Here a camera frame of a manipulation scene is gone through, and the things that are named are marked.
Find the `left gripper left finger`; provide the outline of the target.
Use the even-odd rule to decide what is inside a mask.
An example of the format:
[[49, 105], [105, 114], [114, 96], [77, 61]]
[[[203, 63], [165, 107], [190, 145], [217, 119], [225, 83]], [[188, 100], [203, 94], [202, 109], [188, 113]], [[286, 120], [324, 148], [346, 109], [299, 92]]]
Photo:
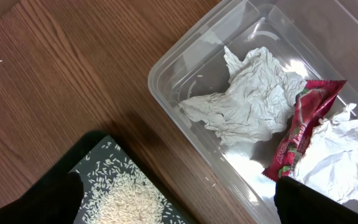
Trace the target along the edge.
[[0, 223], [73, 223], [83, 196], [83, 182], [79, 174], [71, 172], [61, 181], [1, 207]]

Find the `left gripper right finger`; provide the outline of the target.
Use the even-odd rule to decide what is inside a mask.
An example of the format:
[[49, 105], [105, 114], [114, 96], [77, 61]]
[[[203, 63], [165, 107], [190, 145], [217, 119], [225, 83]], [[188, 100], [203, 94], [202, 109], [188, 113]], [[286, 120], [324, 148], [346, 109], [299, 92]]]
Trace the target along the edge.
[[358, 213], [290, 177], [276, 182], [273, 199], [282, 224], [358, 224]]

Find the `rice pile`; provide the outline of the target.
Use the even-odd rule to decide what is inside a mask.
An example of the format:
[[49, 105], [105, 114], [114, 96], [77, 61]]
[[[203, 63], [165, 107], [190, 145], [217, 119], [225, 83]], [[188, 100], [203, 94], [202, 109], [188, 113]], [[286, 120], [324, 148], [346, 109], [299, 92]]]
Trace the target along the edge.
[[84, 187], [75, 223], [189, 222], [112, 139], [97, 143], [72, 171]]

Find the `white napkin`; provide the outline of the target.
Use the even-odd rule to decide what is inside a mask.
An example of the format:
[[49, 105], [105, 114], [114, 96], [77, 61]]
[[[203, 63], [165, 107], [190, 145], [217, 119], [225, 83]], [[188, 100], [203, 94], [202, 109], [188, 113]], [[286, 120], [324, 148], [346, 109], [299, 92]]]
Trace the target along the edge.
[[290, 177], [338, 202], [358, 201], [358, 119], [355, 103], [319, 120]]
[[266, 47], [247, 53], [244, 60], [224, 48], [229, 88], [224, 93], [194, 96], [179, 107], [193, 122], [204, 122], [222, 145], [268, 141], [287, 128], [295, 98], [306, 80], [286, 72]]

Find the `red snack wrapper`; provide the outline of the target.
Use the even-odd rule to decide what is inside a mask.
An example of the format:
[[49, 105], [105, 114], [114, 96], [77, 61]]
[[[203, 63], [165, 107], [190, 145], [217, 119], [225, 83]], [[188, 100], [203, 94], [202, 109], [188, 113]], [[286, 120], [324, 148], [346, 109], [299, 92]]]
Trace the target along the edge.
[[345, 80], [308, 80], [297, 94], [290, 130], [280, 142], [263, 175], [276, 182], [289, 176], [310, 144], [313, 128], [331, 109]]

